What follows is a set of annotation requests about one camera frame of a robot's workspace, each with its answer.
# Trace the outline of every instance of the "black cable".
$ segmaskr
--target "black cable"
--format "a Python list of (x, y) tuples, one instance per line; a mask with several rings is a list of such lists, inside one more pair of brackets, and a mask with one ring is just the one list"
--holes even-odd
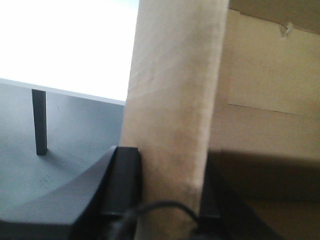
[(199, 226), (199, 219), (197, 215), (187, 206), (178, 201), (156, 201), (150, 204), (141, 205), (136, 209), (128, 211), (122, 220), (114, 226), (113, 232), (110, 235), (110, 240), (125, 240), (128, 239), (128, 233), (137, 223), (138, 216), (144, 215), (152, 210), (160, 208), (178, 208), (184, 211), (196, 224)]

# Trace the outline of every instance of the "cardboard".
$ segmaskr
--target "cardboard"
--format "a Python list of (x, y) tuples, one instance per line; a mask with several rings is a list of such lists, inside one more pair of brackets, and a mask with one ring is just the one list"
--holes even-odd
[[(227, 0), (141, 0), (121, 145), (142, 155), (143, 201), (199, 210)], [(178, 239), (177, 210), (143, 218), (137, 239)]]
[[(278, 24), (229, 10), (223, 43), (227, 5), (140, 1), (121, 145), (141, 152), (143, 201), (177, 200), (198, 211), (209, 145), (249, 203), (317, 203), (319, 36), (293, 29), (283, 38)], [(252, 206), (270, 222), (264, 204)], [(285, 228), (279, 224), (272, 227)], [(315, 225), (297, 238), (294, 224), (284, 234), (315, 239)], [(137, 239), (178, 239), (192, 227), (181, 212), (159, 210), (141, 219)]]
[(320, 118), (320, 35), (237, 14), (228, 103)]
[(231, 0), (229, 8), (273, 23), (292, 22), (295, 28), (320, 34), (318, 0)]
[(318, 39), (297, 29), (282, 38), (277, 24), (228, 11), (209, 148), (288, 240), (320, 238)]

